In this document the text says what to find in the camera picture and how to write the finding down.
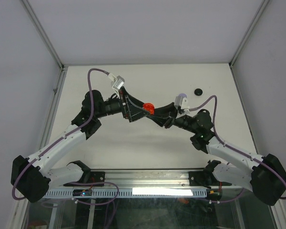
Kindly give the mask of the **orange charging case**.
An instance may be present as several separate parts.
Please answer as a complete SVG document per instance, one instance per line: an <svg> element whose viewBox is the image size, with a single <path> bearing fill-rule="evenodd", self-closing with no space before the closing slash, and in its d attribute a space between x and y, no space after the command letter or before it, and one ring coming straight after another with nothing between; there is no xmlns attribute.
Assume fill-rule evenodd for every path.
<svg viewBox="0 0 286 229"><path fill-rule="evenodd" d="M148 111L150 113L150 115L154 115L155 107L152 103L144 103L143 109Z"/></svg>

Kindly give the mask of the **lilac charging case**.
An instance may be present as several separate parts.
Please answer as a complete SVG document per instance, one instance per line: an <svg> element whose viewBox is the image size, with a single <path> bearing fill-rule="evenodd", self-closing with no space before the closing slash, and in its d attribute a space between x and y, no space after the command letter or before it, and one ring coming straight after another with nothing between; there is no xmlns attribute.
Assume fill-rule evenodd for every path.
<svg viewBox="0 0 286 229"><path fill-rule="evenodd" d="M181 97L181 98L187 98L187 95L184 94L184 93L181 93L181 94L179 94L178 96Z"/></svg>

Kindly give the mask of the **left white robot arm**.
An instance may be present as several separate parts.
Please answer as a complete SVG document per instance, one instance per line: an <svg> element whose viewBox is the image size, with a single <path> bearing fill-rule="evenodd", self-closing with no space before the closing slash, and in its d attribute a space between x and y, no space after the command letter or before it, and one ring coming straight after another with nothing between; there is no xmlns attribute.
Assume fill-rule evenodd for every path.
<svg viewBox="0 0 286 229"><path fill-rule="evenodd" d="M92 181L91 169L80 160L61 168L54 165L71 149L88 140L101 127L100 118L121 113L128 121L154 115L155 107L129 95L122 87L116 98L104 100L91 90L82 102L80 112L67 129L53 142L28 156L13 160L11 184L30 203L41 200L51 188L63 185L86 185Z"/></svg>

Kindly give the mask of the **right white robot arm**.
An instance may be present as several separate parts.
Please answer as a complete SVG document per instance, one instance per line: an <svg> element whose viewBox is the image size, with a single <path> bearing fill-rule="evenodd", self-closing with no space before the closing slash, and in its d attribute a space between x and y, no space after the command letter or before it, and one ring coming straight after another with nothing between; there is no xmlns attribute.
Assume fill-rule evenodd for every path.
<svg viewBox="0 0 286 229"><path fill-rule="evenodd" d="M286 199L286 171L279 159L250 153L222 139L216 131L215 115L203 105L180 109L170 104L154 109L148 118L161 127L176 126L193 133L190 140L196 150L219 158L204 168L207 184L219 181L242 187L269 206Z"/></svg>

